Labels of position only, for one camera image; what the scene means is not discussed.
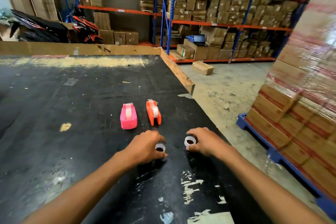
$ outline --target plastic pallet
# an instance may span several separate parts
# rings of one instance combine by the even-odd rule
[[[267,149],[267,155],[269,158],[274,161],[275,163],[279,164],[282,160],[286,165],[296,174],[298,175],[306,185],[308,185],[310,188],[312,188],[319,197],[315,199],[316,204],[333,220],[336,220],[336,204],[330,200],[328,197],[324,195],[310,180],[305,178],[305,176],[299,171],[291,162],[289,162],[280,152],[278,152],[265,138],[263,138],[258,132],[254,130],[254,128],[251,127],[250,124],[248,124],[245,121],[247,113],[242,113],[238,115],[238,120],[236,124],[243,130],[246,130],[246,128],[250,129],[250,132],[254,135],[256,135],[261,141],[263,141],[268,149]]]

